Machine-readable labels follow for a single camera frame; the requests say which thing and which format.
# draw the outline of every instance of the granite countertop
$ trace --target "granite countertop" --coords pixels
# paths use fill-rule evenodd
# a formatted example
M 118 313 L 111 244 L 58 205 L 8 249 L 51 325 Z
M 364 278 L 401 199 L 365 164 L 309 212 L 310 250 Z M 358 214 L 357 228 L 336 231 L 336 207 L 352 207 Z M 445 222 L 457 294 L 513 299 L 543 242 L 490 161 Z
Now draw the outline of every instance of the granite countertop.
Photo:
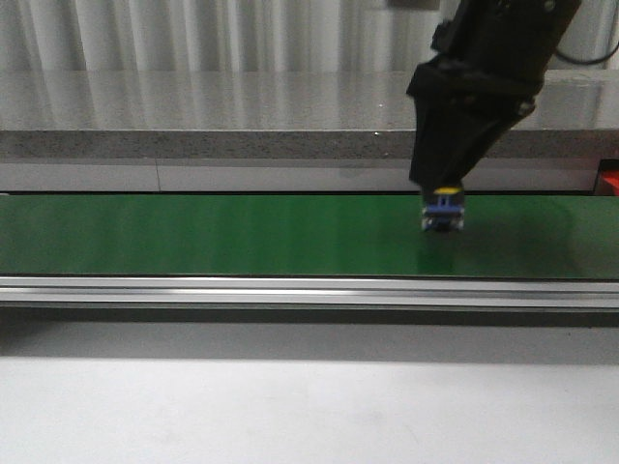
M 0 72 L 0 159 L 404 160 L 409 72 Z M 553 71 L 491 158 L 619 158 L 619 72 Z
M 410 72 L 0 72 L 3 131 L 412 131 Z M 521 130 L 619 130 L 619 72 L 551 71 Z

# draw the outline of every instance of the white curtain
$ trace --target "white curtain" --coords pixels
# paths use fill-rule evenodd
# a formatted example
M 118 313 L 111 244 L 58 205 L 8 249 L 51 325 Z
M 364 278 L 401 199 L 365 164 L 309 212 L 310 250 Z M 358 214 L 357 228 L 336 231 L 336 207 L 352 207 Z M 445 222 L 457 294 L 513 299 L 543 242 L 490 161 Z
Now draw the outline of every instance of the white curtain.
M 409 71 L 457 3 L 0 0 L 0 70 Z M 603 53 L 616 3 L 584 0 L 564 50 Z

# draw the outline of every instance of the metal rail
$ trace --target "metal rail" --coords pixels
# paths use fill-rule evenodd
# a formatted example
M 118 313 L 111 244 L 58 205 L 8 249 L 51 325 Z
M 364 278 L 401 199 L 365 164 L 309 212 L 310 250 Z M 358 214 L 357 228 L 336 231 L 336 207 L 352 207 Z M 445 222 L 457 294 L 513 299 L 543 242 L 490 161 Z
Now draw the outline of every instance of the metal rail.
M 256 305 L 619 309 L 619 282 L 418 278 L 0 276 L 0 307 Z

